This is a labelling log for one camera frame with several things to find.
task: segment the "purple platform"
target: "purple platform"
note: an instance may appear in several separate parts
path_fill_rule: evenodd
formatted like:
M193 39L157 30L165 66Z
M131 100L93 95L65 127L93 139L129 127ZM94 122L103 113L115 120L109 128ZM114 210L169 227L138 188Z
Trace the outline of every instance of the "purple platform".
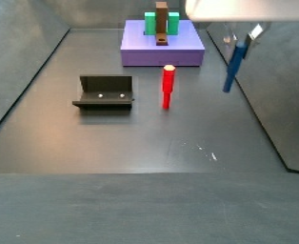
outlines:
M190 20L179 20L178 35L167 35L167 46L155 46L154 36L143 35L145 21L126 20L122 33L123 66L199 66L203 44Z

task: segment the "blue tool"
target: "blue tool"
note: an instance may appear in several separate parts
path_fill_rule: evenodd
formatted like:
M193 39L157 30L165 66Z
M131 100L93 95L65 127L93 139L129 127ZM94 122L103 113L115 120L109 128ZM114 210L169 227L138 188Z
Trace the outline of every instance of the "blue tool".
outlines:
M237 44L234 46L234 51L233 51L233 55L230 58L230 62L227 65L227 70L226 70L227 76L226 76L226 80L225 80L225 86L222 89L223 92L230 92L231 82L233 82L234 76L237 74L241 60L246 53L246 49L247 49L246 44L243 42L237 42Z

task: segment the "red cylinder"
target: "red cylinder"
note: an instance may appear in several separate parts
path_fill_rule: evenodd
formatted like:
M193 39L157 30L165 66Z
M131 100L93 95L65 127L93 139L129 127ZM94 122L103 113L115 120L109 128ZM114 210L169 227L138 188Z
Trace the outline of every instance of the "red cylinder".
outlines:
M166 65L162 72L163 109L169 109L170 94L174 89L174 73L175 67L173 65Z

